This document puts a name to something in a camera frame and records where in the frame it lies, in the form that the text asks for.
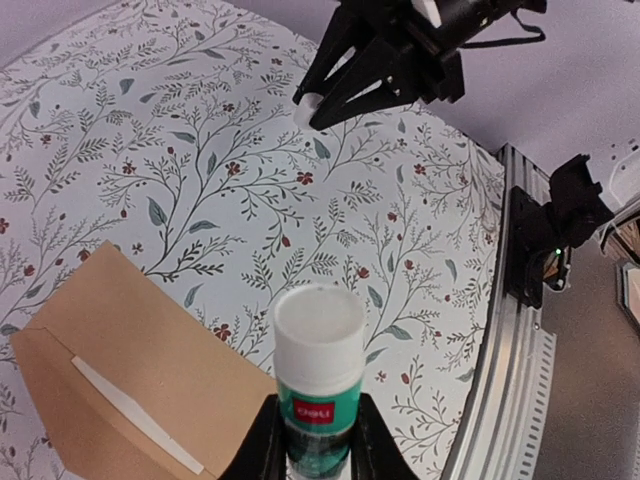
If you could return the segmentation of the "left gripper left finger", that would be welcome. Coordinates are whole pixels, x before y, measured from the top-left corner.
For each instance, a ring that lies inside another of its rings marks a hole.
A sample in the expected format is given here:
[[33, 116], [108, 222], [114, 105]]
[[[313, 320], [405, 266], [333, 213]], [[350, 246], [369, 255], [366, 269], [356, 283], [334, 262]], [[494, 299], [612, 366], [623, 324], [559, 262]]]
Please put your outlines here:
[[220, 480], [286, 480], [284, 422], [277, 394], [268, 395]]

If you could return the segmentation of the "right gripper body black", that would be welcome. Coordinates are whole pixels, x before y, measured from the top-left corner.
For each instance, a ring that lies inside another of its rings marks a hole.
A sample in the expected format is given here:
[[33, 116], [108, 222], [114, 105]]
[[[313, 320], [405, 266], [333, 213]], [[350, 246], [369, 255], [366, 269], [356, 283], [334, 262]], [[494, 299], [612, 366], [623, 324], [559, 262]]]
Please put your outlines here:
[[380, 6], [379, 39], [395, 51], [405, 102], [453, 103], [465, 93], [460, 48], [468, 39], [466, 1], [351, 1]]

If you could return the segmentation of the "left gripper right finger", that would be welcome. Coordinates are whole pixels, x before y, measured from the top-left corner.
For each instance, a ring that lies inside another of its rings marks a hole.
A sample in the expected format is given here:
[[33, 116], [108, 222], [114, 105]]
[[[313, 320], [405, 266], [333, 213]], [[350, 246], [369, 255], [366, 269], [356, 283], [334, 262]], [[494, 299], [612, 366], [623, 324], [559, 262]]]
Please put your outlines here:
[[373, 398], [367, 393], [360, 395], [350, 448], [352, 479], [419, 479], [405, 461]]

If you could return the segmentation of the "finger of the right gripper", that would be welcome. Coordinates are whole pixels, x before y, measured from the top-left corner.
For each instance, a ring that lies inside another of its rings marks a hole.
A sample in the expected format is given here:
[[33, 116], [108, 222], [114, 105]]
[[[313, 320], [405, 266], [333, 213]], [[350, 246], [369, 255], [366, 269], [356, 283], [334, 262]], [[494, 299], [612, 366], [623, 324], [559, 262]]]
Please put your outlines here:
[[313, 93], [314, 87], [333, 74], [357, 50], [379, 39], [379, 33], [378, 4], [339, 5], [331, 17], [315, 59], [294, 94], [293, 102], [298, 105], [305, 93]]
[[312, 89], [322, 96], [310, 120], [313, 129], [326, 129], [358, 115], [401, 105], [405, 81], [397, 72], [395, 51], [375, 39]]

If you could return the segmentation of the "white glue stick cap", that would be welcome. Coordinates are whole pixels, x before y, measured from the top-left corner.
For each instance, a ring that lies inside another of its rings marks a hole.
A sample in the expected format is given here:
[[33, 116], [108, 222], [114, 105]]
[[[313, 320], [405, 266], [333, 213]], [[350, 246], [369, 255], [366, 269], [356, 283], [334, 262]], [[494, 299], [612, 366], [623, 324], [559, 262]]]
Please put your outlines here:
[[317, 93], [305, 93], [294, 111], [294, 123], [304, 129], [310, 129], [310, 122], [317, 112], [324, 96]]

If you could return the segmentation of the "brown kraft envelope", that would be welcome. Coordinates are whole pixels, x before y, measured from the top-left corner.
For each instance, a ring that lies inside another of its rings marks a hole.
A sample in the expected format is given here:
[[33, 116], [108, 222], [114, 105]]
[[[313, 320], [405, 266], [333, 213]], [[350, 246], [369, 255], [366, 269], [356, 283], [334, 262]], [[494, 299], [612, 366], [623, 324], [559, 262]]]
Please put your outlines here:
[[112, 244], [10, 342], [64, 467], [84, 479], [190, 479], [81, 373], [87, 364], [219, 478], [274, 380], [207, 330]]

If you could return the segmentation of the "cream letter paper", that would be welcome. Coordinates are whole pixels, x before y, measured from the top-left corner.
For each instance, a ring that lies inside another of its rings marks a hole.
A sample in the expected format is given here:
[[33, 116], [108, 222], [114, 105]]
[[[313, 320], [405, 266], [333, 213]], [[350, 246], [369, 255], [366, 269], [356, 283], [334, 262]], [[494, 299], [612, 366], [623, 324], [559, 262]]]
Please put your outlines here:
[[74, 356], [71, 363], [120, 414], [165, 453], [195, 475], [204, 471], [204, 466], [182, 448], [132, 397], [79, 356]]

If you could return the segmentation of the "green white glue stick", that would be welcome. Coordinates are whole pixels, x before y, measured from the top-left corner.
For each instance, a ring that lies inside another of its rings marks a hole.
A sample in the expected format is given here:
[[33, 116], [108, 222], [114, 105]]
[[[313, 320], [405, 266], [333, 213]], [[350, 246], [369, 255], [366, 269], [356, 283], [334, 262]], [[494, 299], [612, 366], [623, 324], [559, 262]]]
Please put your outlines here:
[[349, 454], [365, 367], [363, 307], [354, 293], [309, 284], [274, 309], [274, 375], [295, 479], [336, 479]]

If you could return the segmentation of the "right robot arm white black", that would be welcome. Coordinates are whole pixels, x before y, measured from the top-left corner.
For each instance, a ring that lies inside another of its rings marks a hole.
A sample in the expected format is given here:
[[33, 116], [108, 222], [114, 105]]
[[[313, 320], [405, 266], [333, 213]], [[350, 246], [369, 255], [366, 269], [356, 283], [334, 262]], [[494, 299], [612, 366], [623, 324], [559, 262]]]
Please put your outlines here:
[[356, 116], [465, 93], [463, 49], [542, 42], [543, 31], [474, 41], [495, 21], [524, 9], [545, 13], [544, 1], [342, 1], [293, 101], [294, 122], [322, 131]]

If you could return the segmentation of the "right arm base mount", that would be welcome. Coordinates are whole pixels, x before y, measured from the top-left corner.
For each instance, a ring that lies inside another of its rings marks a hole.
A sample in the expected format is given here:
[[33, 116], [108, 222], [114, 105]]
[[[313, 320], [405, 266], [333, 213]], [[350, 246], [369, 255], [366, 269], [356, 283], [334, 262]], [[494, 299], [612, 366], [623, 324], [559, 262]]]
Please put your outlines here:
[[510, 190], [505, 289], [528, 307], [543, 300], [544, 264], [557, 249], [577, 248], [614, 218], [589, 172], [588, 155], [558, 168], [549, 181], [550, 200], [535, 201], [522, 188]]

